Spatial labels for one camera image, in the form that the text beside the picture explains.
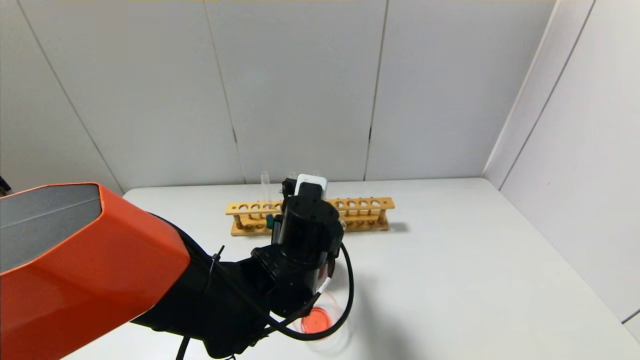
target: black cable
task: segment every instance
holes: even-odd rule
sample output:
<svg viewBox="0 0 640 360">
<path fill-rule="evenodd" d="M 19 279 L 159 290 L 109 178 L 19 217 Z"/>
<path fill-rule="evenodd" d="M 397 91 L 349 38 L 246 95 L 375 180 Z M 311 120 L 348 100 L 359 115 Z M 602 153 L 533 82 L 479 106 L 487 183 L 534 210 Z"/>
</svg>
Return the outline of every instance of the black cable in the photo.
<svg viewBox="0 0 640 360">
<path fill-rule="evenodd" d="M 254 311 L 256 311 L 261 317 L 263 317 L 263 319 L 265 319 L 265 321 L 267 321 L 267 323 L 270 326 L 275 328 L 277 331 L 285 334 L 290 338 L 300 340 L 300 341 L 320 340 L 333 334 L 342 326 L 342 324 L 344 324 L 344 322 L 347 320 L 347 317 L 349 316 L 349 313 L 351 312 L 351 306 L 353 305 L 354 284 L 353 284 L 353 269 L 351 267 L 351 259 L 349 258 L 349 253 L 347 252 L 347 248 L 345 248 L 344 244 L 341 244 L 340 248 L 344 253 L 344 259 L 346 260 L 346 263 L 347 263 L 347 273 L 349 274 L 349 300 L 347 301 L 347 306 L 344 308 L 344 312 L 342 313 L 342 316 L 338 319 L 338 321 L 335 322 L 333 326 L 331 326 L 327 330 L 323 330 L 321 332 L 315 332 L 313 334 L 302 334 L 300 332 L 291 330 L 288 327 L 284 326 L 283 324 L 279 323 L 274 318 L 270 317 L 268 314 L 265 314 L 263 310 L 260 308 L 260 306 L 258 306 L 238 285 L 236 285 L 233 282 L 233 280 L 230 279 L 230 276 L 228 275 L 227 271 L 224 268 L 220 266 L 216 266 L 215 269 L 219 270 L 218 275 L 220 275 L 220 279 L 223 282 L 225 282 L 231 288 L 231 290 L 233 290 L 234 293 L 236 293 L 236 295 L 240 299 L 246 302 Z"/>
<path fill-rule="evenodd" d="M 187 352 L 187 345 L 189 345 L 189 340 L 191 338 L 189 336 L 184 336 L 182 338 L 182 343 L 180 343 L 180 347 L 178 348 L 178 354 L 175 356 L 175 360 L 183 360 L 184 353 Z"/>
<path fill-rule="evenodd" d="M 327 275 L 329 278 L 331 278 L 333 277 L 333 272 L 335 271 L 335 258 L 333 257 L 333 254 L 329 254 L 329 256 L 330 258 L 328 262 Z M 311 310 L 311 307 L 313 305 L 316 304 L 316 301 L 318 300 L 320 295 L 322 295 L 322 293 L 316 293 L 309 301 L 307 301 L 305 305 L 303 305 L 293 314 L 289 315 L 285 320 L 281 321 L 280 325 L 288 326 L 290 323 L 296 321 L 297 318 L 301 318 L 304 314 Z M 267 327 L 262 331 L 262 334 L 259 336 L 259 338 L 264 338 L 275 331 L 276 329 L 274 327 Z"/>
</svg>

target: white sticker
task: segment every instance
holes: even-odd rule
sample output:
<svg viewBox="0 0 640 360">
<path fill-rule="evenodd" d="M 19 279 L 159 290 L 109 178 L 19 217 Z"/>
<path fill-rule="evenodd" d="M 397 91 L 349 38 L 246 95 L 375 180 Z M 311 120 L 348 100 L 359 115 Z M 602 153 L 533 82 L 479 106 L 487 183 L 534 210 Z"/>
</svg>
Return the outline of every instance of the white sticker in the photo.
<svg viewBox="0 0 640 360">
<path fill-rule="evenodd" d="M 326 289 L 326 287 L 329 286 L 329 282 L 331 282 L 331 278 L 327 277 L 322 283 L 322 285 L 320 285 L 320 288 L 318 288 L 318 292 L 322 293 L 324 289 Z"/>
</svg>

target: gray panel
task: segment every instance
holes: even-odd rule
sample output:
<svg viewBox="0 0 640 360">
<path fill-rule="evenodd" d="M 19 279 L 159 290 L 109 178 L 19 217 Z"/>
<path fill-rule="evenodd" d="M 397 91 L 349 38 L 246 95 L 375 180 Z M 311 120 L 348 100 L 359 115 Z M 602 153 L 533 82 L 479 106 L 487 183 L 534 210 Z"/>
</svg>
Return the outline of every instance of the gray panel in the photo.
<svg viewBox="0 0 640 360">
<path fill-rule="evenodd" d="M 98 186 L 48 186 L 0 198 L 0 272 L 44 254 L 102 212 Z"/>
<path fill-rule="evenodd" d="M 367 180 L 480 176 L 553 1 L 390 1 Z"/>
</svg>

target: wall seam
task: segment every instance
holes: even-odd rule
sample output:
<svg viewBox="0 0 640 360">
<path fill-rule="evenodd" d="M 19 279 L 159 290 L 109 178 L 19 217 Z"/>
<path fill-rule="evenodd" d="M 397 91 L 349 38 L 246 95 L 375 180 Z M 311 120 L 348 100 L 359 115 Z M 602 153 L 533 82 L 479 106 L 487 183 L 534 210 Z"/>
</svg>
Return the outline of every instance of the wall seam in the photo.
<svg viewBox="0 0 640 360">
<path fill-rule="evenodd" d="M 51 64 L 51 61 L 49 60 L 49 57 L 47 56 L 47 53 L 44 51 L 44 47 L 42 46 L 42 43 L 40 42 L 40 39 L 38 38 L 38 35 L 36 35 L 36 32 L 33 29 L 33 26 L 31 25 L 31 21 L 29 20 L 29 17 L 27 16 L 27 13 L 24 11 L 24 8 L 22 7 L 21 1 L 20 0 L 16 0 L 16 3 L 18 4 L 18 7 L 20 8 L 20 12 L 22 13 L 22 16 L 24 16 L 24 19 L 27 22 L 27 25 L 29 26 L 29 30 L 31 31 L 31 34 L 33 34 L 33 37 L 35 38 L 36 43 L 38 44 L 38 48 L 40 49 L 40 52 L 42 52 L 42 56 L 44 56 L 45 61 L 47 62 L 48 66 L 49 66 L 49 69 L 53 73 L 53 76 L 56 78 L 56 81 L 58 82 L 58 86 L 60 86 L 60 88 L 62 89 L 63 94 L 65 94 L 65 97 L 67 98 L 67 101 L 69 102 L 69 105 L 71 106 L 74 114 L 76 114 L 76 117 L 77 117 L 78 121 L 80 122 L 80 125 L 82 125 L 85 133 L 87 134 L 87 136 L 89 136 L 89 140 L 91 140 L 91 143 L 95 147 L 95 150 L 98 152 L 98 155 L 100 156 L 100 159 L 102 159 L 102 162 L 106 166 L 107 170 L 109 170 L 109 173 L 111 174 L 111 177 L 113 177 L 113 180 L 118 185 L 118 188 L 120 189 L 120 192 L 124 193 L 124 189 L 122 188 L 122 185 L 120 184 L 120 181 L 118 180 L 116 175 L 113 173 L 113 170 L 111 169 L 111 167 L 109 166 L 109 163 L 107 162 L 106 158 L 102 154 L 102 151 L 100 151 L 100 148 L 98 147 L 98 145 L 95 143 L 95 140 L 91 136 L 91 133 L 89 132 L 89 129 L 84 124 L 84 121 L 82 120 L 82 117 L 80 117 L 80 114 L 78 113 L 78 110 L 76 109 L 76 106 L 74 105 L 73 101 L 71 101 L 71 97 L 69 96 L 69 93 L 67 92 L 67 89 L 65 89 L 65 87 L 62 85 L 62 81 L 60 81 L 60 77 L 58 77 L 58 73 L 53 68 L 53 64 Z"/>
</svg>

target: white table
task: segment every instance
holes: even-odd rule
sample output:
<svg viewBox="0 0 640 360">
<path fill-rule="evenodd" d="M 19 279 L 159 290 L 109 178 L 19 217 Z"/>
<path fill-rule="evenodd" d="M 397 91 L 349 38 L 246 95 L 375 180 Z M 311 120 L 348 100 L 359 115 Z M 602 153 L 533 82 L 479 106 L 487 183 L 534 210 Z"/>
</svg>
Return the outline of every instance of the white table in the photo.
<svg viewBox="0 0 640 360">
<path fill-rule="evenodd" d="M 272 197 L 277 194 L 277 185 Z M 140 188 L 125 198 L 224 261 L 268 238 L 233 238 L 225 204 L 259 185 Z M 344 237 L 355 270 L 349 346 L 333 359 L 638 360 L 640 344 L 556 250 L 487 181 L 330 183 L 328 197 L 391 196 L 392 230 Z M 345 278 L 331 290 L 344 305 Z M 69 359 L 174 359 L 180 337 L 125 324 Z M 199 341 L 186 359 L 207 359 Z M 326 359 L 281 334 L 238 356 Z"/>
</svg>

